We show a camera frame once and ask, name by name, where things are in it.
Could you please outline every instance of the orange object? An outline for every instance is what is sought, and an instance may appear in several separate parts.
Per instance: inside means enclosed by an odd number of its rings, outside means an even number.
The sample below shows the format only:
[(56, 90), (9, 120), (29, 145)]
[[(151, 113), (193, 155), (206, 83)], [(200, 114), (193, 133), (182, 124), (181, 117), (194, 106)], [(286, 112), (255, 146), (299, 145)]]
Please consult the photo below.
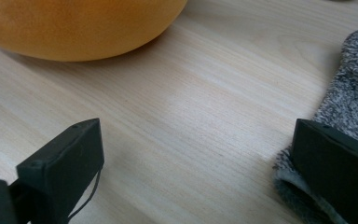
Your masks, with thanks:
[(0, 0), (0, 47), (54, 61), (90, 61), (160, 35), (186, 0)]

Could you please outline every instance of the gray knit fabric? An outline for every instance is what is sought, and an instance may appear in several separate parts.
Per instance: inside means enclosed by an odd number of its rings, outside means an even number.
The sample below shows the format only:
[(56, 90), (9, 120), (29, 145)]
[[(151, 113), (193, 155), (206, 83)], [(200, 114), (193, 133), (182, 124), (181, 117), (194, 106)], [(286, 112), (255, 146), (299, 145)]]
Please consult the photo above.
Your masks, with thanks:
[[(313, 120), (358, 140), (358, 31), (345, 40), (341, 66)], [(279, 153), (274, 166), (274, 185), (282, 199), (305, 223), (347, 223), (328, 202), (312, 192), (290, 162), (289, 149)]]

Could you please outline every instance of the wooden tabletop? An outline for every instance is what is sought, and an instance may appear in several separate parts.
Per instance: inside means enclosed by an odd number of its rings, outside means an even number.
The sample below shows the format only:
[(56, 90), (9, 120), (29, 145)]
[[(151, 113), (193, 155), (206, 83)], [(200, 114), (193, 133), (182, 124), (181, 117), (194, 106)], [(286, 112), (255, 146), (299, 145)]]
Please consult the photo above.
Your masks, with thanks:
[(301, 223), (273, 188), (274, 158), (355, 30), (358, 0), (189, 0), (163, 35), (115, 58), (0, 49), (0, 179), (100, 118), (100, 185), (71, 223)]

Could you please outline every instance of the wood grain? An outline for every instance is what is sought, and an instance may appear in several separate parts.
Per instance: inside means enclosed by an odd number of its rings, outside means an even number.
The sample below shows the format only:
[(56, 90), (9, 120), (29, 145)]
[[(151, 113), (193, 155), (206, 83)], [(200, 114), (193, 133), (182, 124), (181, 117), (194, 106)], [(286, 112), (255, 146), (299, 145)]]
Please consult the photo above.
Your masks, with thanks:
[(56, 63), (0, 49), (0, 178), (100, 118), (100, 187), (72, 223), (300, 223), (271, 183), (358, 30), (358, 0), (189, 0), (128, 54)]

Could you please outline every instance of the black wire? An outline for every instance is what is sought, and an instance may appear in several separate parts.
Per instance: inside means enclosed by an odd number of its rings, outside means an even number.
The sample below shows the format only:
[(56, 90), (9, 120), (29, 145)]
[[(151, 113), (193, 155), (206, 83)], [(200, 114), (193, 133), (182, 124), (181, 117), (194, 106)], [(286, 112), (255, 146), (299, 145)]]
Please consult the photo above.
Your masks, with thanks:
[(88, 197), (88, 199), (75, 211), (73, 212), (68, 218), (67, 218), (67, 222), (69, 222), (72, 217), (74, 217), (75, 215), (77, 215), (77, 213), (80, 212), (80, 210), (82, 210), (89, 201), (91, 201), (92, 196), (94, 196), (95, 191), (97, 191), (98, 188), (98, 182), (100, 182), (100, 175), (101, 175), (101, 170), (98, 171), (97, 173), (97, 178), (95, 179), (95, 184), (94, 184), (94, 188), (92, 189), (91, 195)]

